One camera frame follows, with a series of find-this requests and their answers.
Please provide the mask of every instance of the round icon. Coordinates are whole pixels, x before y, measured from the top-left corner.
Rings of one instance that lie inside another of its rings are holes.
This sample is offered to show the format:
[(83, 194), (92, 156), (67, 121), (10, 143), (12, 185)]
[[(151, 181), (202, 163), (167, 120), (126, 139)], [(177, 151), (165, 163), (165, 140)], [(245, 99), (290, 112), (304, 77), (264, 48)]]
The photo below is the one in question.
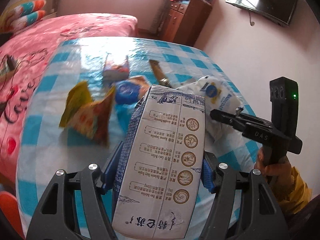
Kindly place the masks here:
[(199, 129), (199, 122), (194, 118), (190, 118), (187, 120), (187, 127), (190, 131), (196, 131)]
[(218, 95), (218, 89), (214, 85), (210, 85), (207, 87), (205, 93), (209, 98), (214, 98)]
[(183, 204), (187, 202), (189, 199), (189, 192), (185, 189), (179, 189), (177, 190), (173, 195), (173, 200), (175, 203)]
[(195, 135), (188, 134), (184, 138), (184, 144), (188, 148), (194, 148), (194, 147), (196, 147), (198, 145), (198, 139), (197, 139), (197, 137)]
[(185, 152), (181, 156), (183, 165), (190, 167), (196, 163), (196, 156), (192, 152)]
[(193, 175), (190, 171), (181, 171), (178, 175), (178, 182), (183, 185), (189, 185), (193, 180)]

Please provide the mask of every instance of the cabinet drawer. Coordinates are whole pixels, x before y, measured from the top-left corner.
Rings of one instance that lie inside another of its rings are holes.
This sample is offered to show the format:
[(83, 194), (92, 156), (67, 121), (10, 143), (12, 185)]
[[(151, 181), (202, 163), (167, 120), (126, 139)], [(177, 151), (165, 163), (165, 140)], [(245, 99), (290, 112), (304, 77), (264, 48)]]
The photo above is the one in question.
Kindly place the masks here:
[(180, 3), (178, 5), (178, 12), (185, 13), (185, 11), (187, 10), (187, 7), (188, 7), (187, 4)]
[(172, 11), (172, 16), (166, 29), (164, 41), (172, 42), (182, 21), (183, 14), (174, 10), (170, 11)]
[(178, 11), (179, 5), (180, 5), (180, 4), (177, 3), (177, 2), (171, 2), (171, 3), (170, 3), (170, 8), (173, 9), (173, 10), (175, 10), (175, 11)]

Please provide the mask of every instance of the wooden cabinet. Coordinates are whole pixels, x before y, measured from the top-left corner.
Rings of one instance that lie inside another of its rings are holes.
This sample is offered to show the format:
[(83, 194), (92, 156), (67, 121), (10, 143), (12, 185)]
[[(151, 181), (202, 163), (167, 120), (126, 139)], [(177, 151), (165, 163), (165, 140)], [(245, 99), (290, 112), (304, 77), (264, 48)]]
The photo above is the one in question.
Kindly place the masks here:
[(212, 6), (201, 0), (190, 0), (188, 4), (170, 2), (169, 13), (164, 22), (161, 39), (193, 46), (212, 10)]

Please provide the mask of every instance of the floor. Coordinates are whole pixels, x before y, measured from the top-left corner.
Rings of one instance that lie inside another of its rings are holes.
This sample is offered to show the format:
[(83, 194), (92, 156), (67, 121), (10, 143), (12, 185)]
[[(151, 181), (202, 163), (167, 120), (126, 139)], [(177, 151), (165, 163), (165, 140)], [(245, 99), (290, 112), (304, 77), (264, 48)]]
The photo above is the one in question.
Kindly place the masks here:
[(155, 34), (147, 33), (145, 31), (138, 31), (138, 38), (144, 38), (144, 39), (151, 39), (151, 40), (160, 40), (160, 37), (158, 37)]

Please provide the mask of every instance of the yellow sleeve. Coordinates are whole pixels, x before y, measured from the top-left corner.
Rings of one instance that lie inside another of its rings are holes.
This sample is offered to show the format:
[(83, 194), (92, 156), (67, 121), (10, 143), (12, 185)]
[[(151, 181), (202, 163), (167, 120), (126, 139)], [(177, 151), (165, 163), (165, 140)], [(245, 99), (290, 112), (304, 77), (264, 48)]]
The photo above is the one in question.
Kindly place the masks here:
[(299, 171), (292, 167), (291, 175), (294, 177), (292, 191), (284, 198), (279, 199), (275, 194), (278, 204), (285, 215), (296, 214), (310, 201), (312, 189), (302, 180)]

